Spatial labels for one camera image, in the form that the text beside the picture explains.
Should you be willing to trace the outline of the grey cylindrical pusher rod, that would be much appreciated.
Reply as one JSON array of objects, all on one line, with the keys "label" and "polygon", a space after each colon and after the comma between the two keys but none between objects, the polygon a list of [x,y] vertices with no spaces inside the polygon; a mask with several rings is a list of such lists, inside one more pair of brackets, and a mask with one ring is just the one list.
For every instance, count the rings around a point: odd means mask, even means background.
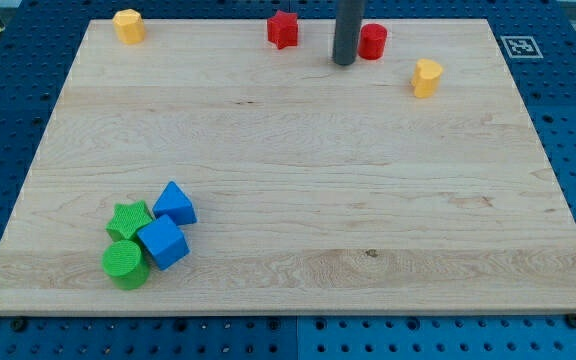
[{"label": "grey cylindrical pusher rod", "polygon": [[340,66],[352,65],[357,57],[365,0],[337,2],[332,60]]}]

